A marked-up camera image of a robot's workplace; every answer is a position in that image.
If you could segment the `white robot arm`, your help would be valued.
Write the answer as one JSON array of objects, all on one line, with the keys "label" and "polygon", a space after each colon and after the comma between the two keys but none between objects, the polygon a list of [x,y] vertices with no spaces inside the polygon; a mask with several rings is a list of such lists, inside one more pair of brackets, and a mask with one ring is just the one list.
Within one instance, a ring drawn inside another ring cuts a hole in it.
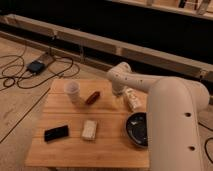
[{"label": "white robot arm", "polygon": [[173,76],[134,74],[122,62],[107,72],[112,92],[130,87],[147,94],[150,171],[204,171],[198,113],[210,99],[198,81]]}]

